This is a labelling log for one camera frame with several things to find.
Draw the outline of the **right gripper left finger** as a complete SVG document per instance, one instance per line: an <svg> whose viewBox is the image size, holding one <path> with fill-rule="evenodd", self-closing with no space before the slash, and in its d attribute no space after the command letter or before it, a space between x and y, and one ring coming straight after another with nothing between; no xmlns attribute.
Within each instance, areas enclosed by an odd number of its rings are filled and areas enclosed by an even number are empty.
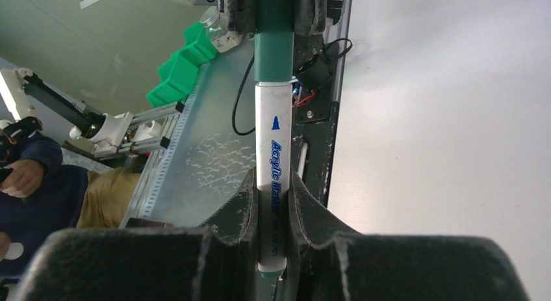
<svg viewBox="0 0 551 301"><path fill-rule="evenodd" d="M255 300L256 171L194 228L65 229L50 235L18 300Z"/></svg>

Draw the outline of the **green pen cap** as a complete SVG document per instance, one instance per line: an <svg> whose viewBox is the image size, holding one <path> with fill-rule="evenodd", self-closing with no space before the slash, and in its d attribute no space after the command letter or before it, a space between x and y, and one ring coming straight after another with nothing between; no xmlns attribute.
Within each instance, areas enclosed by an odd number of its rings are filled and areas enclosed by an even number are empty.
<svg viewBox="0 0 551 301"><path fill-rule="evenodd" d="M254 79L286 82L292 77L293 0L257 0Z"/></svg>

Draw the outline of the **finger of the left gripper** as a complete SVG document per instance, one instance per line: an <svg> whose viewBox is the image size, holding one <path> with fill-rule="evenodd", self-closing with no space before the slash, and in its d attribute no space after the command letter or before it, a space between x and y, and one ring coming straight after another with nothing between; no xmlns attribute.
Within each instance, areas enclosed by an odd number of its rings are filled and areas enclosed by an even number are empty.
<svg viewBox="0 0 551 301"><path fill-rule="evenodd" d="M256 33L257 0L219 0L219 11L228 31Z"/></svg>
<svg viewBox="0 0 551 301"><path fill-rule="evenodd" d="M326 29L327 0L294 0L294 52L318 49Z"/></svg>

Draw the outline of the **white marker green end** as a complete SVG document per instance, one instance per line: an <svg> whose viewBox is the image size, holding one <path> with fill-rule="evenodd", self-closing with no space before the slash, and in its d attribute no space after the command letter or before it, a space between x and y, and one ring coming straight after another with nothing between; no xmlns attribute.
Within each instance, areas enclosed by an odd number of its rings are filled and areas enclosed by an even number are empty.
<svg viewBox="0 0 551 301"><path fill-rule="evenodd" d="M291 83L257 83L255 151L259 197L258 270L265 279L280 277L287 267L291 123Z"/></svg>

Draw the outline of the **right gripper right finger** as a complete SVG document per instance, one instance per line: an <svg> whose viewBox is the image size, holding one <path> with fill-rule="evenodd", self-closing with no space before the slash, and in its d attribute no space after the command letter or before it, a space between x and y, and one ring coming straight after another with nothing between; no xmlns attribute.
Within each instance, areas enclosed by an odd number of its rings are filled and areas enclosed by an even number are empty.
<svg viewBox="0 0 551 301"><path fill-rule="evenodd" d="M506 253L484 237L364 235L292 174L287 300L527 300Z"/></svg>

